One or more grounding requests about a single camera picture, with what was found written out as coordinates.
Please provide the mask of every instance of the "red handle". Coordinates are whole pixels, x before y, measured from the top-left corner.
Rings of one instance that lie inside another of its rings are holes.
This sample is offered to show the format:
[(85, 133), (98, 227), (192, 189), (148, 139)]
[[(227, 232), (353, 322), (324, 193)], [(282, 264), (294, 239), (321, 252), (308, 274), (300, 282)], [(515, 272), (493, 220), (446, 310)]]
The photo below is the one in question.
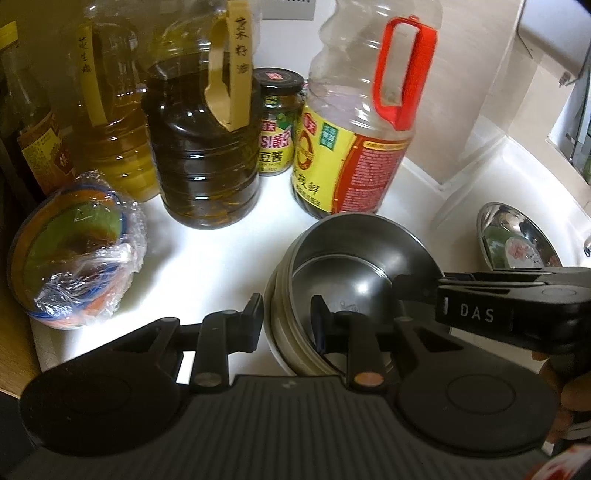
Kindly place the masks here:
[[(392, 46), (394, 30), (401, 23), (412, 25), (418, 29), (418, 32), (414, 39), (413, 52), (408, 62), (408, 69), (402, 87), (402, 105), (384, 105), (382, 103), (384, 72), (388, 63), (388, 54)], [(382, 47), (378, 55), (378, 64), (375, 69), (372, 94), (374, 107), (378, 115), (390, 122), (398, 131), (410, 130), (413, 127), (414, 117), (423, 94), (429, 68), (431, 68), (436, 45), (437, 30), (423, 25), (415, 16), (411, 15), (408, 18), (396, 17), (386, 25)]]

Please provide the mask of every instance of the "hand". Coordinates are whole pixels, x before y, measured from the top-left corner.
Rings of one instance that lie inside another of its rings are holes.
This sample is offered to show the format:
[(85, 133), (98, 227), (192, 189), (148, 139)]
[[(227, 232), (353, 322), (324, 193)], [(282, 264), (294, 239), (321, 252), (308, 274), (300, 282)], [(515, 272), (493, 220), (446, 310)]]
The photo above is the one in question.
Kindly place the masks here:
[[(532, 352), (531, 356), (538, 361), (548, 358), (548, 355), (536, 352)], [(542, 366), (540, 375), (560, 395), (560, 408), (547, 438), (550, 443), (555, 443), (573, 424), (573, 412), (591, 411), (591, 372), (564, 385), (547, 361)]]

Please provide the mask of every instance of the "glass bottle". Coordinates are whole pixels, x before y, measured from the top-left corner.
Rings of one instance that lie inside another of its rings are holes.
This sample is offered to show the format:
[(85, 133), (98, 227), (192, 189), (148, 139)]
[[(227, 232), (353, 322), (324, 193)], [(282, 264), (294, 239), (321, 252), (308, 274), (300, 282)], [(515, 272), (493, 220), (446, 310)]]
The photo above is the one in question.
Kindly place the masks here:
[(16, 22), (0, 28), (0, 52), (0, 167), (24, 209), (31, 211), (74, 180), (74, 167), (47, 94), (19, 48)]

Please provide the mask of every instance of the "jar lid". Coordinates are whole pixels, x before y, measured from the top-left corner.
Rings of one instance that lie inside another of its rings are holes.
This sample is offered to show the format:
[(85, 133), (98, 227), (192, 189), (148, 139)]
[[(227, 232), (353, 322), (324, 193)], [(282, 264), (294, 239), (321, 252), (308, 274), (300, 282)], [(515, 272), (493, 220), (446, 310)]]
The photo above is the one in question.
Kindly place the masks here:
[(255, 69), (254, 76), (267, 95), (293, 95), (304, 86), (304, 77), (291, 70), (266, 67)]

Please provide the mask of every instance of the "bottle cap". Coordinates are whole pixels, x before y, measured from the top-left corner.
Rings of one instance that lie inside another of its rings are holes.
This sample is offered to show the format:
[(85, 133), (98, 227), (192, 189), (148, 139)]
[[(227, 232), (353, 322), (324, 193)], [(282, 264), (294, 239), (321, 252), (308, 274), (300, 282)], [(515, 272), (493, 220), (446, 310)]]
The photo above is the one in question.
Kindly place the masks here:
[(18, 40), (17, 23), (10, 22), (0, 28), (0, 50), (4, 50)]
[(255, 69), (254, 77), (261, 84), (263, 95), (293, 95), (304, 86), (304, 77), (291, 70)]

